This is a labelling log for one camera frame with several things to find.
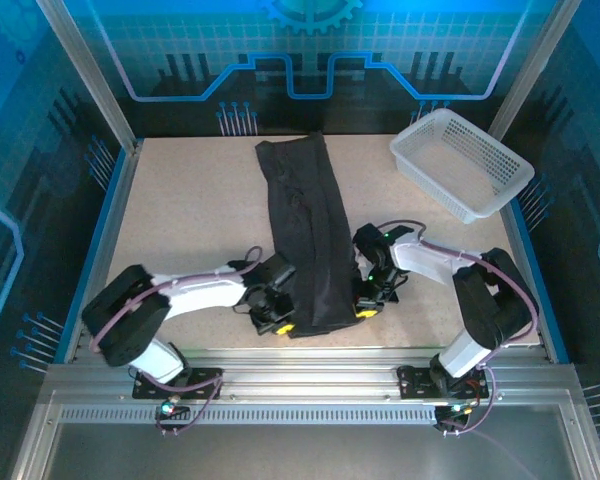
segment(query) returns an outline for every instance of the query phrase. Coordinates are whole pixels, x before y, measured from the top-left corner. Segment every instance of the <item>laundry basket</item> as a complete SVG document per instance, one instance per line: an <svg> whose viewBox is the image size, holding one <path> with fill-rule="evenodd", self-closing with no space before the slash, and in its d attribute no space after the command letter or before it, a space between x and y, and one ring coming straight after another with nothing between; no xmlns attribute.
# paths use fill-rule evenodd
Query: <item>laundry basket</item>
<svg viewBox="0 0 600 480"><path fill-rule="evenodd" d="M504 207L533 178L531 164L451 110L391 141L398 170L464 223Z"/></svg>

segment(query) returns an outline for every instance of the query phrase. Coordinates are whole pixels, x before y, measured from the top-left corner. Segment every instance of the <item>gear logo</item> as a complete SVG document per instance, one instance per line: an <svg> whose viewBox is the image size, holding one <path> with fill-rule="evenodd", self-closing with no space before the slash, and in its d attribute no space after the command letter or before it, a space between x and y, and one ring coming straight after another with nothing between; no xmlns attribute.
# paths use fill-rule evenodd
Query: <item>gear logo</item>
<svg viewBox="0 0 600 480"><path fill-rule="evenodd" d="M329 27L339 28L342 20L353 18L353 9L362 7L360 0L262 0L269 18L277 19L280 26L291 27L293 33L301 30L308 35L317 31L327 33Z"/></svg>
<svg viewBox="0 0 600 480"><path fill-rule="evenodd" d="M0 0L0 31L16 49L23 49L38 29L35 0Z"/></svg>

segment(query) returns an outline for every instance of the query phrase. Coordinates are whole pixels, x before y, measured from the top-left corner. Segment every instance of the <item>robotic arm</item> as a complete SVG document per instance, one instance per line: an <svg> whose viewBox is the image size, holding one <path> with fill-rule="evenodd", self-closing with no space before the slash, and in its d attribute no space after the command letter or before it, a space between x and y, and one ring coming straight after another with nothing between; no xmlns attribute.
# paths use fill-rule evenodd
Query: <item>robotic arm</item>
<svg viewBox="0 0 600 480"><path fill-rule="evenodd" d="M356 232L353 242L362 257L356 309L367 317L397 302L396 282L406 281L409 272L453 286L464 328L429 369L398 372L404 398L453 397L467 376L475 376L475 367L531 322L532 309L537 316L538 305L504 250L459 252L422 240L422 231L400 225L383 233L367 224Z"/></svg>
<svg viewBox="0 0 600 480"><path fill-rule="evenodd" d="M280 254L263 263L232 261L185 277L151 275L132 265L85 307L82 320L110 366L130 364L166 383L185 364L173 345L155 338L164 321L209 307L246 305L258 334L285 333L293 328L287 322L293 304L280 287L294 273Z"/></svg>

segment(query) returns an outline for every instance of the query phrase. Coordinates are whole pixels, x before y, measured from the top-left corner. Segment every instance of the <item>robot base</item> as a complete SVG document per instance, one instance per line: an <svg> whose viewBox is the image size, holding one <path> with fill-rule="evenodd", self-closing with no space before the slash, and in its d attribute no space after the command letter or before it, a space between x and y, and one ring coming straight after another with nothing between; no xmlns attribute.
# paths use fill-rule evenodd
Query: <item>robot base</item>
<svg viewBox="0 0 600 480"><path fill-rule="evenodd" d="M167 383L167 385L172 387L188 387L189 385L195 385L196 383L221 376L221 368L185 368L176 378ZM211 384L190 392L179 393L178 395L182 400L206 400L213 393L214 388L215 386ZM220 390L221 389L216 393L214 400L220 397ZM173 393L156 387L153 383L144 378L141 373L136 375L132 393L133 398L137 400L162 401L172 395Z"/></svg>
<svg viewBox="0 0 600 480"><path fill-rule="evenodd" d="M398 367L398 387L402 400L414 399L445 399L445 400L473 400L478 395L481 399L489 398L489 387L484 371L470 370L462 378L452 378L447 392L440 391L436 383L431 379L431 368L412 367L404 365ZM477 385L477 391L471 386Z"/></svg>

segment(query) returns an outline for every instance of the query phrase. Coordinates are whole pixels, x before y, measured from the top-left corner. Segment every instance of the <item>black pants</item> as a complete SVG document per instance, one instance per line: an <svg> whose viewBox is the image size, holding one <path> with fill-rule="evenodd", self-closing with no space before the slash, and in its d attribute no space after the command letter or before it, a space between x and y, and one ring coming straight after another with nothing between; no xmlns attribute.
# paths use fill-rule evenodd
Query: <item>black pants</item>
<svg viewBox="0 0 600 480"><path fill-rule="evenodd" d="M275 249L296 267L287 288L296 325L289 336L355 325L351 233L322 134L262 142L256 152L268 183Z"/></svg>

